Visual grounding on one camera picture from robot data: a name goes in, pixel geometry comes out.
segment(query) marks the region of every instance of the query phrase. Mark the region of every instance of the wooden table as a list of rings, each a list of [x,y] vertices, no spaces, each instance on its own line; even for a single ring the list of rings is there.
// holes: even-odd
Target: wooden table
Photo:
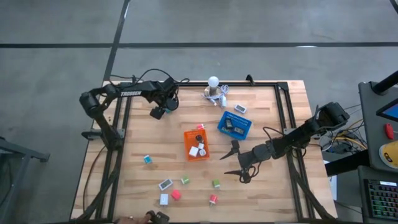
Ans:
[[[290,97],[294,107],[297,126],[312,116],[303,81],[288,81]],[[241,184],[236,175],[224,175],[229,170],[240,169],[236,156],[219,159],[231,149],[231,137],[220,133],[217,124],[223,112],[235,113],[235,104],[247,107],[243,116],[252,121],[245,141],[240,141],[241,151],[251,150],[255,145],[267,140],[263,126],[280,130],[279,114],[273,88],[234,87],[227,95],[228,107],[221,109],[202,98],[202,87],[181,87],[178,97],[180,106],[161,120],[149,115],[154,104],[144,98],[133,98],[126,143],[120,173],[118,196],[114,217],[142,217],[148,210],[161,211],[170,217],[171,222],[280,222],[297,220],[286,157],[263,162],[260,173],[250,184]],[[285,101],[284,111],[287,116]],[[112,123],[116,100],[104,112]],[[121,110],[122,123],[124,108]],[[187,162],[183,143],[183,132],[195,129],[197,124],[206,125],[210,144],[210,159]],[[279,134],[270,131],[271,137]],[[89,143],[81,179],[76,194],[71,218],[82,213],[82,195],[88,171],[99,150],[101,140]],[[105,151],[98,160],[87,190],[86,206],[98,193],[102,178]],[[153,164],[146,165],[144,156],[150,155]],[[319,147],[307,147],[304,157],[310,188],[320,203],[336,217],[328,177]],[[182,185],[180,179],[188,175],[191,182]],[[180,201],[169,197],[169,206],[159,206],[160,190],[158,184],[172,179],[174,184],[162,192],[171,194],[177,189],[182,194]],[[211,181],[219,179],[220,189],[214,189]],[[209,197],[216,194],[219,201],[209,207]],[[305,211],[303,193],[300,191],[302,207]]]

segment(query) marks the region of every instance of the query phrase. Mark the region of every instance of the concrete floor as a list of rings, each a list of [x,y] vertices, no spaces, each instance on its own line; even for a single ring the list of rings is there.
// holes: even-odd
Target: concrete floor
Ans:
[[[0,2],[0,43],[112,42],[123,0]],[[398,41],[388,0],[132,1],[121,42]],[[78,97],[100,86],[110,49],[0,49],[0,135],[50,152],[32,161],[13,223],[68,220],[92,123]],[[119,49],[113,73],[176,79],[305,80],[312,109],[359,103],[357,83],[397,70],[393,47]],[[146,79],[163,79],[152,74]],[[340,217],[359,214],[338,206]]]

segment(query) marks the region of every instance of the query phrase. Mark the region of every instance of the green block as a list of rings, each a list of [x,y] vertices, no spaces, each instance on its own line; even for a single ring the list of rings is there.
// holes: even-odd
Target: green block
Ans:
[[[220,181],[219,180],[213,180],[213,187],[220,187]]]
[[[181,182],[182,182],[182,184],[187,184],[187,183],[189,183],[189,178],[187,177],[187,176],[183,176],[182,178],[181,178]]]

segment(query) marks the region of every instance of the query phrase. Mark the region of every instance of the white cube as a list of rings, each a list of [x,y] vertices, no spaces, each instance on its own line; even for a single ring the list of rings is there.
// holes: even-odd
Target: white cube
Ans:
[[[168,194],[161,194],[160,195],[159,205],[166,206],[168,204],[169,204],[169,195]]]
[[[191,147],[191,150],[189,150],[189,154],[193,157],[196,157],[198,155],[199,149],[195,146]]]

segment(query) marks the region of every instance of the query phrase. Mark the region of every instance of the light bulb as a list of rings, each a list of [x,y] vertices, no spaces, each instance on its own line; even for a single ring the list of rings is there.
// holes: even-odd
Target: light bulb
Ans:
[[[208,83],[210,87],[214,88],[218,86],[219,81],[217,77],[210,77]]]

